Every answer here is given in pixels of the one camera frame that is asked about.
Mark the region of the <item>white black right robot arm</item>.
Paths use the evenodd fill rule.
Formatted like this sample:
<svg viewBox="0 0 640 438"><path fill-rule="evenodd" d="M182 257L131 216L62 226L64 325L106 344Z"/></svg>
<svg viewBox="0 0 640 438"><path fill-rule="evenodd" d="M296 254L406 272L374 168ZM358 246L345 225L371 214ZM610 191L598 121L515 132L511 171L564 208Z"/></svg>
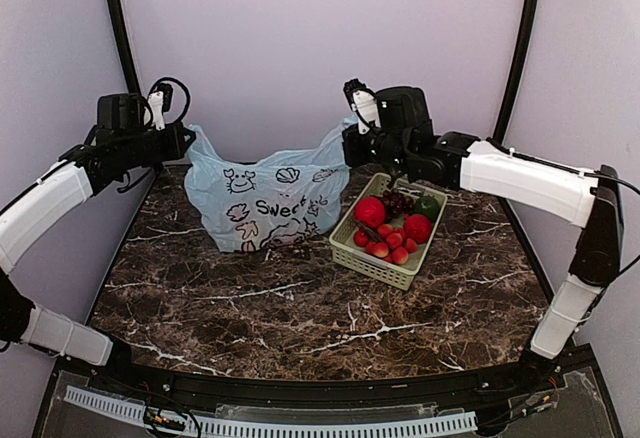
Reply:
<svg viewBox="0 0 640 438"><path fill-rule="evenodd" d="M521 392L544 383L580 324L627 270L621 264L624 182L616 170L562 165L460 132L435 136L425 126L361 132L351 125L342 139L351 168L378 163L392 177L494 195L580 228L567 276L510 371L511 384Z"/></svg>

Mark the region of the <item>light blue printed plastic bag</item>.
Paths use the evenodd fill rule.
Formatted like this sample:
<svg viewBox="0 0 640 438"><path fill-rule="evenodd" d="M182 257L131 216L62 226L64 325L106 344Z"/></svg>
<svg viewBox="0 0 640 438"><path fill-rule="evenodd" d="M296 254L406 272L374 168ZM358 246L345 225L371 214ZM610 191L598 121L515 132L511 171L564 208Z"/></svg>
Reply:
<svg viewBox="0 0 640 438"><path fill-rule="evenodd" d="M201 127L187 151L186 195L221 252L255 252L288 246L333 228L340 195L350 179L342 132L344 119L311 149L284 150L254 164L222 159Z"/></svg>

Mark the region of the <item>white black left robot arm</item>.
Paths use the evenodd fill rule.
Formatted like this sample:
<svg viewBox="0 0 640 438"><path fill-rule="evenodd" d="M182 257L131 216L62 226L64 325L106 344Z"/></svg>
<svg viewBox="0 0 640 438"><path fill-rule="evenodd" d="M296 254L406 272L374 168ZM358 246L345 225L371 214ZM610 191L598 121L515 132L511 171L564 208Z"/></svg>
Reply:
<svg viewBox="0 0 640 438"><path fill-rule="evenodd" d="M23 295L10 275L38 241L63 218L137 168L158 168L185 157L196 133L174 122L157 130L80 144L1 210L1 342L23 344L102 367L120 394L141 385L140 370L113 355L114 341Z"/></svg>

